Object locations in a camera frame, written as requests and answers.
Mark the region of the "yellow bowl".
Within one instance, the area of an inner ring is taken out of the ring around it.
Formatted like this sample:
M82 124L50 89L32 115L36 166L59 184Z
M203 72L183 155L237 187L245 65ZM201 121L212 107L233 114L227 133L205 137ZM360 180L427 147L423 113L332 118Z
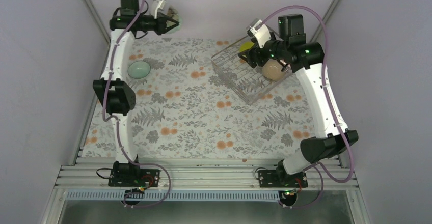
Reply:
M245 43L243 43L240 46L239 52L244 52L246 50L249 50L250 48L252 48L254 46L255 43L253 43L252 41L246 41Z

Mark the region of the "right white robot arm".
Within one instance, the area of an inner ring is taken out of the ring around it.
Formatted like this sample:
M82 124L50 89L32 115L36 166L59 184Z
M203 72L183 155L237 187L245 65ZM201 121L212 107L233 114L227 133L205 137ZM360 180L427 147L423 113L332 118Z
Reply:
M255 19L247 31L253 46L238 56L252 68L277 61L283 72L292 71L306 94L315 136L302 140L299 152L277 164L277 183L288 187L296 174L346 151L359 137L356 130L348 128L338 110L324 65L325 52L318 42L306 41L302 15L280 16L278 27L279 39L262 20Z

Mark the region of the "celadon green bowl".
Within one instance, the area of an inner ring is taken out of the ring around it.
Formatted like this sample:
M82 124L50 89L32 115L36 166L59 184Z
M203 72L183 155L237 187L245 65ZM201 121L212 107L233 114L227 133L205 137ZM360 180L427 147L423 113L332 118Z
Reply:
M177 9L175 9L173 6L169 6L167 11L167 16L173 19L173 21L169 20L167 22L167 28L169 29L167 31L167 34L173 34L181 29L183 20L180 16Z

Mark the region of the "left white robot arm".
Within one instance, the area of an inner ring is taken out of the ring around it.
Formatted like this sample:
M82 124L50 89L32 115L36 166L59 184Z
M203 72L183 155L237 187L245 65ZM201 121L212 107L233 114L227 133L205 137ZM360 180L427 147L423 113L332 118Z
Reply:
M107 179L130 186L141 181L142 172L132 136L131 111L136 105L136 94L126 82L131 68L127 64L128 52L138 32L162 35L180 26L179 20L164 13L165 0L152 1L145 10L145 0L121 0L109 21L111 42L106 66L101 77L93 81L93 90L102 104L102 118L112 123L117 144L116 159Z

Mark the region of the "pale green pink-base bowl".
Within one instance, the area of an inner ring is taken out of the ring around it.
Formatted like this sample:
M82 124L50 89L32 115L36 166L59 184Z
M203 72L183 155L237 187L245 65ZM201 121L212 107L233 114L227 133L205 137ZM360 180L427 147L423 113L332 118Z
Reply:
M129 65L128 75L133 79L143 79L149 75L150 65L145 61L136 61Z

